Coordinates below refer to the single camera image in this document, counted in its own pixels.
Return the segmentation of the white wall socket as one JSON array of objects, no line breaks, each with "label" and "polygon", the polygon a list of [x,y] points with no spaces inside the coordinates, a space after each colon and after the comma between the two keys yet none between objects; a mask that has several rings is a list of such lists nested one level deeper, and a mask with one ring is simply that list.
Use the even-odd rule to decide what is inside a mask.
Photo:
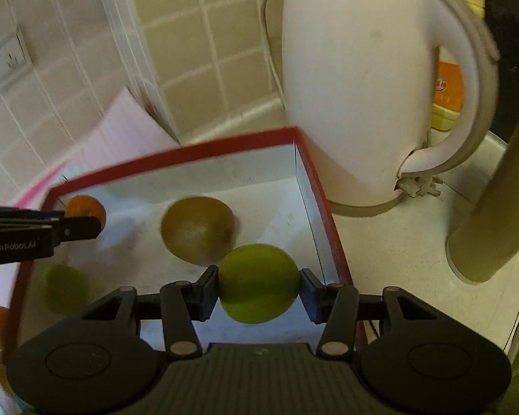
[{"label": "white wall socket", "polygon": [[20,26],[0,38],[0,92],[33,67]]}]

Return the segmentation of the white electric kettle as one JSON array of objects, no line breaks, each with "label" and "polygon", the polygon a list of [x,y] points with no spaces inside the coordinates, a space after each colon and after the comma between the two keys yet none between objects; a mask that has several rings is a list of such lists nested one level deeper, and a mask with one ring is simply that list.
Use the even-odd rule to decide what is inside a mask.
[{"label": "white electric kettle", "polygon": [[[499,52],[463,0],[283,0],[281,36],[276,86],[336,214],[374,216],[424,193],[422,178],[466,161],[490,128]],[[457,60],[464,96],[447,137],[430,144],[441,50]]]}]

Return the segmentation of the yellow orange bottle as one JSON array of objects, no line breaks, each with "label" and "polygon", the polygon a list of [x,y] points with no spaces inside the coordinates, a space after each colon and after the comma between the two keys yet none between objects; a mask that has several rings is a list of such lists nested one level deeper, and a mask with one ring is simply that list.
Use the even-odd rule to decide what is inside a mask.
[{"label": "yellow orange bottle", "polygon": [[431,128],[449,131],[457,122],[464,100],[464,83],[461,69],[453,54],[439,50],[437,79],[431,113]]}]

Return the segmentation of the large green apple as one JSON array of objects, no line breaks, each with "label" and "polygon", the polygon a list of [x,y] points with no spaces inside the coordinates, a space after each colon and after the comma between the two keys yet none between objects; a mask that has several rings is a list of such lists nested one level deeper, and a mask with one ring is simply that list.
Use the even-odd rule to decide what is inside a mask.
[{"label": "large green apple", "polygon": [[253,243],[230,252],[218,266],[219,299],[227,315],[260,324],[283,315],[300,289],[300,272],[283,249]]}]

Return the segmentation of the small green apple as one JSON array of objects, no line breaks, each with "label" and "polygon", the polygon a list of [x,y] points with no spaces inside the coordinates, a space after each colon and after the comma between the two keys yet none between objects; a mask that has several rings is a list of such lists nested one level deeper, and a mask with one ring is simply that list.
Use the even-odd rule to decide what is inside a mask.
[{"label": "small green apple", "polygon": [[88,275],[65,263],[48,266],[42,277],[46,307],[59,315],[75,315],[89,303]]}]

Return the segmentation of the red rimmed white box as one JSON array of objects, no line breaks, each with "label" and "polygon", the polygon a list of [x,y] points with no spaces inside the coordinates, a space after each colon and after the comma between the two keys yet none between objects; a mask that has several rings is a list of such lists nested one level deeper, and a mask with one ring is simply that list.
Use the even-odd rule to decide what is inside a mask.
[{"label": "red rimmed white box", "polygon": [[[58,209],[77,195],[98,199],[107,210],[105,230],[94,240],[61,246],[67,261],[91,280],[93,298],[120,289],[128,318],[108,321],[108,330],[137,329],[141,320],[161,320],[160,290],[176,281],[195,282],[199,266],[171,254],[160,236],[167,208],[185,197],[218,198],[236,217],[235,241],[269,243],[297,265],[330,284],[352,278],[336,224],[297,128],[280,128],[167,150],[99,169],[54,186],[44,209]],[[222,333],[251,340],[244,325],[216,304],[209,320],[194,321],[200,345]],[[292,309],[265,327],[270,342],[304,340],[313,322]]]}]

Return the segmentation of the pink quilted mat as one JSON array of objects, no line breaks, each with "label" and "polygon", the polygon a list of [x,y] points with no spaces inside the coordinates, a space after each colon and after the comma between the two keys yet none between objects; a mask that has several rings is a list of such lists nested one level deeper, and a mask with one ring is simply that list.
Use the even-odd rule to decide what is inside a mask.
[{"label": "pink quilted mat", "polygon": [[115,96],[96,128],[84,135],[36,184],[13,203],[38,209],[49,190],[68,180],[118,163],[148,156],[179,144],[124,87]]}]

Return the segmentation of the beige cylindrical container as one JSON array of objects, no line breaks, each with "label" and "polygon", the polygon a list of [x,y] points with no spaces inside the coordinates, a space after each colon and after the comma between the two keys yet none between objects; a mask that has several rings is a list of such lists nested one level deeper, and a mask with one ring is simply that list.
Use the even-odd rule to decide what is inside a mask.
[{"label": "beige cylindrical container", "polygon": [[462,280],[488,281],[519,252],[519,123],[469,216],[446,240],[446,256]]}]

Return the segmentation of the brown kiwi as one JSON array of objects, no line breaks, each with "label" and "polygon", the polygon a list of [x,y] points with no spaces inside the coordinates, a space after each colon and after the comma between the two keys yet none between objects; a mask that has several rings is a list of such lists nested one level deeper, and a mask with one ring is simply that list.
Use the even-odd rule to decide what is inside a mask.
[{"label": "brown kiwi", "polygon": [[234,247],[235,216],[218,199],[183,198],[165,211],[160,234],[167,250],[177,258],[197,266],[214,265]]}]

